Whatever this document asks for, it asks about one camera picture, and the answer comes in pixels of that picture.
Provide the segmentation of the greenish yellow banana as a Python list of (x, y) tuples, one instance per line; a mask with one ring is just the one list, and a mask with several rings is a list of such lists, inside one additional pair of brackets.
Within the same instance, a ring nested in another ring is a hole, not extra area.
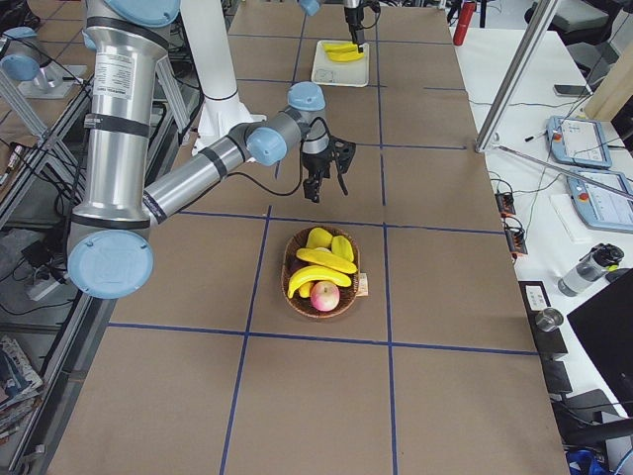
[(343, 43), (343, 44), (324, 43), (322, 47), (323, 47), (323, 50), (328, 54), (344, 54), (344, 53), (357, 51), (357, 45), (353, 43)]

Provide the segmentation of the large yellow banana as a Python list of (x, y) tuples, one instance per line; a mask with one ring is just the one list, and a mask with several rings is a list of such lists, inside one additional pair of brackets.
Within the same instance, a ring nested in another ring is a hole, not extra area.
[(356, 264), (340, 257), (332, 252), (315, 248), (299, 248), (296, 257), (305, 262), (321, 265), (345, 274), (354, 274), (358, 271)]

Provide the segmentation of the green yellow banana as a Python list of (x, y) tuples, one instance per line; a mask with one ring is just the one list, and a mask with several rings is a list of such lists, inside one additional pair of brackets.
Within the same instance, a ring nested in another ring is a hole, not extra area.
[(287, 297), (292, 299), (302, 285), (315, 281), (329, 281), (340, 287), (349, 287), (352, 284), (347, 274), (319, 265), (309, 265), (291, 275), (286, 292)]

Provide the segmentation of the brown wicker basket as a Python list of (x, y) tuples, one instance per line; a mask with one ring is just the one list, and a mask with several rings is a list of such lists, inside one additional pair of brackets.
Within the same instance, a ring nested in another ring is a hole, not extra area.
[(360, 286), (359, 250), (344, 231), (312, 227), (287, 242), (281, 288), (287, 303), (310, 319), (329, 319), (347, 311)]

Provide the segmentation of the white bear tray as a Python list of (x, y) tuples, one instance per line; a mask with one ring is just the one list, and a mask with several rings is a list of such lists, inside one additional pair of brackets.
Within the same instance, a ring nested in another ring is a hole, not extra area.
[(313, 61), (312, 82), (319, 85), (340, 87), (365, 87), (369, 84), (370, 48), (364, 44), (365, 57), (349, 63), (335, 63), (329, 60), (323, 50), (324, 43), (343, 44), (351, 42), (320, 40), (316, 43)]

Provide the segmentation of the yellow lemon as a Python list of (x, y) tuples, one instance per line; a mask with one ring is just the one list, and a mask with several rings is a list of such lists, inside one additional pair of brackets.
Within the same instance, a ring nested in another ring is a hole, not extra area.
[(308, 234), (306, 248), (315, 249), (322, 247), (330, 249), (332, 240), (333, 234), (328, 230), (321, 227), (312, 228)]

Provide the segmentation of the yellow mango fruit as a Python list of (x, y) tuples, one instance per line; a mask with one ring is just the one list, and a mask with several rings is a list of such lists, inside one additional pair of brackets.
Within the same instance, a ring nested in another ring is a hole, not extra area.
[(349, 262), (353, 262), (355, 259), (355, 254), (354, 254), (351, 241), (347, 237), (342, 236), (342, 235), (334, 236), (332, 238), (332, 241), (330, 244), (330, 251), (333, 254)]

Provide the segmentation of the red pink apple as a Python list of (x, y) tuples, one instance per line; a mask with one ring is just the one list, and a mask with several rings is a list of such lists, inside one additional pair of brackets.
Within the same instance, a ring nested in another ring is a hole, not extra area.
[(340, 300), (339, 288), (329, 281), (319, 281), (311, 290), (311, 304), (320, 312), (334, 310)]

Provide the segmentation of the red fire extinguisher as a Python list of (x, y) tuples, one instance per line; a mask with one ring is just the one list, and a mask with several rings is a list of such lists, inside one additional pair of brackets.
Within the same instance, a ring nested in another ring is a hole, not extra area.
[(475, 1), (463, 1), (458, 10), (458, 23), (453, 34), (453, 45), (458, 47), (464, 43), (471, 19), (476, 11), (477, 3)]

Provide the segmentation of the paper label tag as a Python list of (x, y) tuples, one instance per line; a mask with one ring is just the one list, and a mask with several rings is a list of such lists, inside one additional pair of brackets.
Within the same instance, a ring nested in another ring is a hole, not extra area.
[(364, 272), (360, 272), (359, 278), (358, 278), (357, 296), (367, 297), (368, 295), (369, 295), (369, 285), (368, 285), (367, 274)]

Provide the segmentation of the blue teach pendant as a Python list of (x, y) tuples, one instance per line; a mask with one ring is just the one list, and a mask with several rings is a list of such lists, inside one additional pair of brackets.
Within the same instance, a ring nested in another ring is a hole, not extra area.
[(547, 123), (547, 138), (559, 163), (594, 169), (612, 166), (604, 130), (598, 121), (552, 116)]
[(573, 168), (583, 178), (567, 177), (567, 185), (575, 210), (591, 229), (632, 233), (632, 201), (597, 187), (589, 180), (632, 194), (632, 183), (617, 171)]

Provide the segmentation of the steel cup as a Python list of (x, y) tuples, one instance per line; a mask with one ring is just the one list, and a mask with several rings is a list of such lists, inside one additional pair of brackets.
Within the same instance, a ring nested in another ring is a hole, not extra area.
[(552, 307), (540, 310), (534, 317), (536, 328), (545, 333), (553, 332), (559, 328), (564, 319), (564, 315)]

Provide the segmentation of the grey water bottle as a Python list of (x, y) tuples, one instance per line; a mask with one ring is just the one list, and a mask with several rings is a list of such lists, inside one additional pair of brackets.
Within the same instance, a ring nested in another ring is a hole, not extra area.
[(596, 244), (558, 280), (558, 288), (568, 297), (577, 296), (608, 272), (616, 270), (623, 257), (624, 251), (614, 244)]

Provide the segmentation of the black monitor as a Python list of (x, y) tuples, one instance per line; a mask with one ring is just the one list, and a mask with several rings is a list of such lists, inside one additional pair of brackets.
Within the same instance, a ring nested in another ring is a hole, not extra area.
[(568, 321), (588, 358), (628, 416), (632, 415), (632, 276), (585, 301)]

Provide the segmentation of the aluminium frame post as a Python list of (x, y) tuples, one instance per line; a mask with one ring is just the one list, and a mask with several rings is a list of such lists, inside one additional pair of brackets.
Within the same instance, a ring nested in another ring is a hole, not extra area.
[(475, 141), (476, 152), (484, 152), (493, 145), (500, 122), (509, 107), (526, 68), (539, 48), (554, 16), (559, 0), (542, 0), (537, 3), (531, 20), (516, 49), (506, 74), (500, 84), (491, 108)]

